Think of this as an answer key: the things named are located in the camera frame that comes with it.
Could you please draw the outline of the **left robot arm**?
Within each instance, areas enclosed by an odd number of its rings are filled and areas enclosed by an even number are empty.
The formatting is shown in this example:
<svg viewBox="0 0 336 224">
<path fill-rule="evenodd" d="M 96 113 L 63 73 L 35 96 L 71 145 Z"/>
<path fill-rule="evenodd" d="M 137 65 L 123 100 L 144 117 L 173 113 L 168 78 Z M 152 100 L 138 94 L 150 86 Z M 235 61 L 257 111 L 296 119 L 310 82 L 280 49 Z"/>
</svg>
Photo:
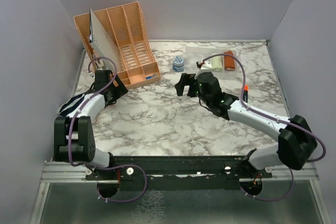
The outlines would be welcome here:
<svg viewBox="0 0 336 224">
<path fill-rule="evenodd" d="M 112 178 L 116 166 L 110 153 L 96 147 L 92 121 L 127 92 L 111 70 L 97 70 L 90 88 L 70 98 L 58 110 L 59 116 L 54 121 L 54 160 L 72 166 L 97 167 L 102 178 Z"/>
</svg>

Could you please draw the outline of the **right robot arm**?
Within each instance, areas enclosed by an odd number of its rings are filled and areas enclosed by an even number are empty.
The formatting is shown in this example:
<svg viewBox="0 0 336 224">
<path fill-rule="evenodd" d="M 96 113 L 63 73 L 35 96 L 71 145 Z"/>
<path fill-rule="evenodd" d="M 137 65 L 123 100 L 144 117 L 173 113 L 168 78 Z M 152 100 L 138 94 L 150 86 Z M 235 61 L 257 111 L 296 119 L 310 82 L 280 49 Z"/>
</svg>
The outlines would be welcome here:
<svg viewBox="0 0 336 224">
<path fill-rule="evenodd" d="M 243 158 L 241 171 L 246 177 L 254 177 L 260 170 L 278 165 L 300 170 L 317 147 L 303 117 L 277 117 L 265 111 L 257 114 L 255 108 L 243 105 L 237 96 L 223 92 L 211 72 L 183 73 L 175 85 L 178 96 L 183 95 L 185 87 L 188 87 L 188 97 L 199 98 L 215 116 L 248 125 L 277 141 L 277 145 L 251 150 Z"/>
</svg>

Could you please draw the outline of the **navy blue underwear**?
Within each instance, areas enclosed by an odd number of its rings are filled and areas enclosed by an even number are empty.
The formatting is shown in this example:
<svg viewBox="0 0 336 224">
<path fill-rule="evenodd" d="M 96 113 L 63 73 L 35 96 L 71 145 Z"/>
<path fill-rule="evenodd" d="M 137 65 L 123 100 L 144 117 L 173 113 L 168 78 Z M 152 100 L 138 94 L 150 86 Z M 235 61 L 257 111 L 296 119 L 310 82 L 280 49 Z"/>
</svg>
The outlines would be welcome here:
<svg viewBox="0 0 336 224">
<path fill-rule="evenodd" d="M 68 114 L 72 113 L 73 111 L 75 111 L 77 108 L 80 107 L 80 105 L 85 100 L 86 95 L 87 95 L 86 93 L 81 93 L 73 96 L 58 108 L 57 114 L 60 116 L 67 116 Z"/>
</svg>

